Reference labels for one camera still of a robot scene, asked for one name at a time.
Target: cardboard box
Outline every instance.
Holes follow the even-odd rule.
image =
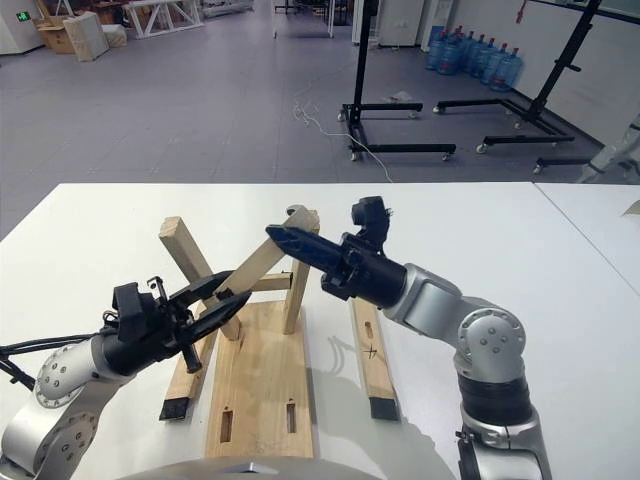
[[[109,50],[102,25],[95,13],[85,12],[79,17],[67,18],[62,23],[81,62],[95,60]]]
[[[45,19],[32,19],[44,44],[56,53],[76,53],[62,23],[66,18],[69,17],[59,16]]]

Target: wooden base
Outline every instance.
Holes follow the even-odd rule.
[[[303,325],[282,334],[284,304],[247,304],[240,339],[219,336],[206,457],[313,457]]]

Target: robotic arm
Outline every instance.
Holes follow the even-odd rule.
[[[120,387],[177,353],[190,372],[200,369],[193,344],[224,325],[251,293],[228,296],[197,322],[188,307],[210,298],[229,274],[203,278],[170,298],[158,277],[148,281],[157,298],[139,293],[136,283],[116,287],[116,312],[105,315],[105,327],[59,348],[40,369],[32,396],[2,437],[0,479],[70,478],[93,441],[102,409]]]
[[[326,292],[343,300],[361,297],[390,320],[455,349],[463,480],[550,480],[524,375],[522,323],[503,308],[462,296],[444,278],[386,258],[389,216],[380,197],[362,199],[352,209],[362,229],[345,233],[341,245],[296,228],[274,225],[267,233],[285,253],[325,272]]]

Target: wooden board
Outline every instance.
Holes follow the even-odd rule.
[[[353,310],[362,377],[371,403],[371,416],[382,420],[400,420],[396,392],[391,383],[387,355],[378,324],[377,309],[360,298],[352,299],[349,303]]]
[[[283,335],[283,309],[248,304],[240,341],[220,337],[205,457],[313,457],[304,329]]]

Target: white wall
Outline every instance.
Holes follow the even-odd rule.
[[[581,12],[529,2],[460,0],[450,25],[520,47],[524,61],[516,89],[535,97],[571,36]],[[640,26],[596,16],[574,64],[549,96],[547,108],[602,143],[617,141],[640,112]]]

